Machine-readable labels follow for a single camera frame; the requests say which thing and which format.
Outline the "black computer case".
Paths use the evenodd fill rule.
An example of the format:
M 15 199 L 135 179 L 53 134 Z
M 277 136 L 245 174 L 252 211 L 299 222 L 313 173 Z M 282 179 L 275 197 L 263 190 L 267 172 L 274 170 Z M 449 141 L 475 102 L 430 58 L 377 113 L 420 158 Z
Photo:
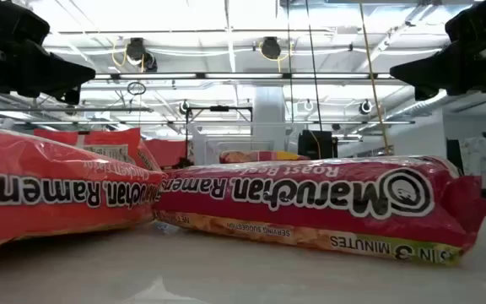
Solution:
M 330 131 L 303 130 L 298 137 L 298 154 L 311 160 L 338 157 L 338 138 Z

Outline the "dark red beef ramen pack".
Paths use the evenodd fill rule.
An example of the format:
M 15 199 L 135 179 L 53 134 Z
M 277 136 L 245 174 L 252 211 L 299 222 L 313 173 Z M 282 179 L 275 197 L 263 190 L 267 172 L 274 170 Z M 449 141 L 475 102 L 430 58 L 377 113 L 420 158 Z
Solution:
M 172 171 L 154 214 L 253 241 L 454 265 L 486 199 L 479 177 L 434 156 L 263 161 Z
M 310 157 L 297 155 L 287 151 L 269 151 L 269 150 L 227 150 L 219 155 L 221 164 L 246 163 L 260 161 L 284 161 L 284 160 L 309 160 Z

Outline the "overhead LED light bar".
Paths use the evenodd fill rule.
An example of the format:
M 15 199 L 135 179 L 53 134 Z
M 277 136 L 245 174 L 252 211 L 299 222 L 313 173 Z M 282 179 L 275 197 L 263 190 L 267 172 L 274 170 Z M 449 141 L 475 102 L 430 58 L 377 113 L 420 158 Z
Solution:
M 389 73 L 99 73 L 94 80 L 151 79 L 394 79 Z

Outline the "black background rig frame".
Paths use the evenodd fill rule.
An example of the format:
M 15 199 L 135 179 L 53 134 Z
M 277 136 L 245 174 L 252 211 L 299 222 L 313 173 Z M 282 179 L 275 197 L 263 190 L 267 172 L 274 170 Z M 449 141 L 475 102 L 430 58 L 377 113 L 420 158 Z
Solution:
M 185 109 L 185 158 L 183 164 L 186 166 L 194 165 L 195 161 L 189 159 L 189 125 L 197 118 L 203 111 L 210 112 L 227 112 L 236 111 L 240 113 L 241 110 L 250 112 L 250 122 L 253 120 L 252 106 L 188 106 Z M 250 134 L 197 134 L 198 142 L 198 164 L 208 163 L 208 149 L 211 148 L 217 155 L 220 153 L 221 144 L 252 144 Z

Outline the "orange chicken ramen pack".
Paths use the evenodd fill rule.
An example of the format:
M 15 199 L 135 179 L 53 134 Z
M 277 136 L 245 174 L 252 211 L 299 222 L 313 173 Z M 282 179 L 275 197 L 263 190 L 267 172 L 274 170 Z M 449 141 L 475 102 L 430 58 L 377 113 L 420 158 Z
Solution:
M 161 171 L 142 140 L 140 130 L 125 131 L 50 131 L 35 129 L 34 135 L 85 149 L 151 171 Z
M 0 128 L 0 246 L 153 219 L 161 171 Z

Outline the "red background panel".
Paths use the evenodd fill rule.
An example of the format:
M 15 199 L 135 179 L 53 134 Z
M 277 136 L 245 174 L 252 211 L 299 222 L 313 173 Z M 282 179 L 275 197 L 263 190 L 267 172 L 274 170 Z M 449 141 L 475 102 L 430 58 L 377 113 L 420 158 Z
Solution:
M 144 143 L 161 168 L 178 165 L 186 155 L 182 140 L 150 139 Z

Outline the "white patterned sheet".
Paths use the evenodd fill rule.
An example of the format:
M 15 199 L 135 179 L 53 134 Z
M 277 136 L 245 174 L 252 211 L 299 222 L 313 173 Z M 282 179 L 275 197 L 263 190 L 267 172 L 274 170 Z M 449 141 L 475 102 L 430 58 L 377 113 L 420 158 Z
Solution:
M 463 138 L 459 140 L 462 169 L 465 175 L 480 176 L 486 189 L 486 138 Z

